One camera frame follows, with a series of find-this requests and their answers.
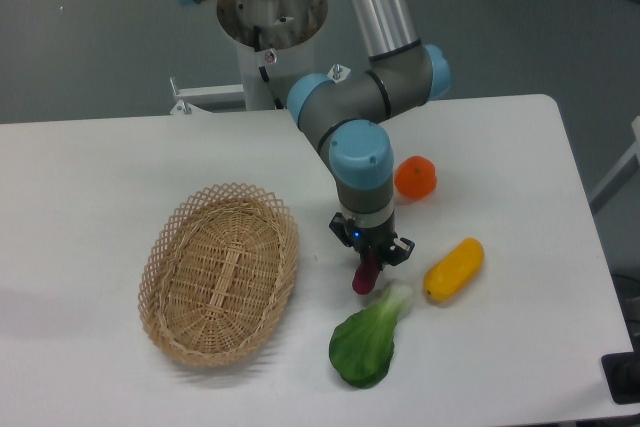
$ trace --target orange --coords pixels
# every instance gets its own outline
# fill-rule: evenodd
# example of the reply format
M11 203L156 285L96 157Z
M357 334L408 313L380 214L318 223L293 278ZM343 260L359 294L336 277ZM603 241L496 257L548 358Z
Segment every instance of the orange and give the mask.
M419 200L435 190L436 168L424 157L414 155L398 166L393 182L402 195Z

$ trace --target screw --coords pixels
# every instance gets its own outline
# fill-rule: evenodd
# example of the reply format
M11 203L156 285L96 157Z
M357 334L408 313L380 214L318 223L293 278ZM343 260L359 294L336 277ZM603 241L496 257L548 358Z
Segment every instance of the screw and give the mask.
M333 66L333 80L338 80L340 78L340 73L342 72L342 66L340 64L336 64Z
M276 54L272 50L269 50L264 54L264 60L267 64L273 64L276 61Z

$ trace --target basket rim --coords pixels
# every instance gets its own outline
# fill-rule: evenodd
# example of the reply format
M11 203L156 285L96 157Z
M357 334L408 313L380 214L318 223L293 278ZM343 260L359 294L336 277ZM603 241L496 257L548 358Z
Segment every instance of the basket rim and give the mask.
M181 254L188 246L189 239L210 225L210 222L215 222L217 214L226 206L237 207L238 201L248 202L254 209L257 208L257 212L269 218L269 226L276 232L279 259L275 284L255 329L249 335L230 349L212 353L200 352L183 345L171 333L166 319L165 295L170 290L171 279L180 267ZM194 215L202 214L203 211L205 216L194 220ZM285 245L288 238L292 245ZM181 245L175 248L178 241ZM272 192L254 185L231 183L216 184L192 194L174 210L165 223L145 265L138 296L138 309L145 332L169 357L191 365L226 365L248 356L270 337L288 302L295 284L298 243L297 224L289 208ZM173 258L166 260L173 248Z

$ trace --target metal bracket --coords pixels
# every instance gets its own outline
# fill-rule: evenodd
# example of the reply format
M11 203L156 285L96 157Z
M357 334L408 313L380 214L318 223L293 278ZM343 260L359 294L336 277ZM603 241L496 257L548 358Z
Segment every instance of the metal bracket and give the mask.
M636 140L589 193L591 213L596 214L640 168L640 117L631 124Z
M169 83L173 100L176 102L171 110L172 113L178 110L190 114L191 105L201 107L209 112L241 112L245 110L242 84L179 89L175 77L170 77Z
M327 77L331 78L336 84L346 80L351 73L351 69L349 67L345 67L344 65L334 64L331 67L331 70L327 73Z

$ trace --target black plastic part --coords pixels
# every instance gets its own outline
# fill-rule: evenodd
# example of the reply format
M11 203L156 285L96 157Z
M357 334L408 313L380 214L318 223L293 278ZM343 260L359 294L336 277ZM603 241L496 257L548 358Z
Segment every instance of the black plastic part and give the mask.
M404 237L398 239L394 231L394 214L382 224L371 228L358 228L352 219L345 219L336 212L329 223L331 231L345 247L362 255L372 252L381 269L385 264L398 265L411 256L415 243Z
M341 126L343 126L347 122L351 122L352 120L357 120L357 119L354 119L354 118L350 117L348 119L341 120L340 122L332 125L324 134L322 134L322 137L320 138L320 142L318 142L318 147L316 147L316 152L318 152L318 154L319 154L320 151L322 150L322 146L327 141L327 139L329 137L331 137L333 135L333 133L336 130L338 130Z
M393 57L394 55L398 55L398 54L401 54L402 52L406 52L407 50L411 50L418 45L422 45L422 40L420 40L419 38L417 40L414 40L410 44L403 45L402 47L398 47L395 50L385 52L384 54L372 55L371 57L369 57L369 62L375 62L376 60L382 60L389 57Z
M633 352L607 354L602 367L616 404L640 403L640 357Z
M344 216L340 212L336 212L336 215L333 216L329 223L329 228L345 247L353 247L353 243L349 239L349 235L347 235L346 222Z
M382 80L380 80L380 77L378 77L378 74L376 74L373 70L367 70L365 71L365 74L371 77L373 81L376 83L376 85L378 86L378 90L380 90L380 95L382 96L382 100L384 101L385 117L387 120L390 119L391 118L391 99L389 99L389 92L387 92L387 88L384 86L384 83L382 82Z
M260 77L262 77L262 80L265 82L269 82L269 74L267 74L267 69L265 67L260 67L258 68L258 70L260 71Z

